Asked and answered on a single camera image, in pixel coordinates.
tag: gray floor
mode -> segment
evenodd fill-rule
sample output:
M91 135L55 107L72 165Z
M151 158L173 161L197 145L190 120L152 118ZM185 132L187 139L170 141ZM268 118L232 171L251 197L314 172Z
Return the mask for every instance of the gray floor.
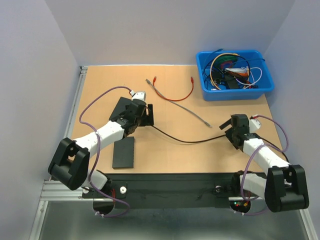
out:
M306 240L298 211L241 216L229 209L131 210L94 215L91 202L50 202L41 240Z

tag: pile of cables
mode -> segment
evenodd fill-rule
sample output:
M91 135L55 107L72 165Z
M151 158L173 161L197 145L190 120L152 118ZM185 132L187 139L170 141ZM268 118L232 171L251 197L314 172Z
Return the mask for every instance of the pile of cables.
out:
M263 58L246 59L237 53L221 53L209 61L202 72L205 87L208 90L230 90L230 89L257 89L257 82L260 81L263 71L260 67L250 67L249 61L263 60ZM259 70L260 75L255 80L252 70Z

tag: white cable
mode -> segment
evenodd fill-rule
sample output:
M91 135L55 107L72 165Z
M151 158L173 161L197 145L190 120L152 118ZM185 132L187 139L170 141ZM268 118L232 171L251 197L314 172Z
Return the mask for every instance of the white cable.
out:
M254 78L254 75L253 75L251 69L259 69L259 70L260 70L260 76L259 76L259 78L258 78L257 81L255 81L255 78ZM247 89L247 88L249 88L250 86L253 86L253 85L255 85L257 82L259 82L259 80L260 80L261 77L262 77L262 70L261 70L260 67L256 67L256 66L255 66L255 67L251 67L251 68L250 68L250 74L251 74L253 83L250 83L250 84L249 84L249 83L243 83L243 82L239 81L238 79L236 79L236 81L237 81L238 83L240 83L240 84L242 84L242 85L245 85L245 87L244 87L243 89Z

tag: yellow cable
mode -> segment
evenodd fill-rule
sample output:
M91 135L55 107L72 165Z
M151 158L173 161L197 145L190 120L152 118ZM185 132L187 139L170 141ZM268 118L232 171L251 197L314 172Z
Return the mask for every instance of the yellow cable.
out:
M214 79L212 78L212 68L214 66L215 61L220 58L223 55L233 55L233 56L239 56L239 54L237 53L221 53L220 55L216 56L215 59L213 59L212 63L211 63L211 67L210 67L210 82L213 86L215 86L216 89L221 90L220 87L218 87L218 85L215 83Z

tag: metal frame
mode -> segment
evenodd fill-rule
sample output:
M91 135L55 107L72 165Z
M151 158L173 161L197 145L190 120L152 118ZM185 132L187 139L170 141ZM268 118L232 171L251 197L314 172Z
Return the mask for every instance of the metal frame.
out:
M64 133L64 137L71 137L72 129L74 127L75 121L76 121L76 111L78 109L78 105L80 102L81 93L84 87L84 82L87 74L88 67L82 66L78 85L76 88L76 93L74 96L73 104L71 113L69 115L68 124L66 126L66 130ZM36 215L34 218L33 226L31 229L31 234L29 237L29 240L39 240L42 226L44 224L46 211L48 207L49 201L93 201L93 199L84 199L82 198L82 188L78 188L75 191L69 190L67 187L65 187L62 183L56 182L56 181L44 181L41 195L40 195L40 201L39 205L36 211ZM111 201L110 199L105 198L96 198L94 201ZM317 233L315 230L315 227L313 225L310 213L308 209L302 209L299 211L301 214L301 218L304 224L304 227L307 232L307 236L310 240L318 240Z

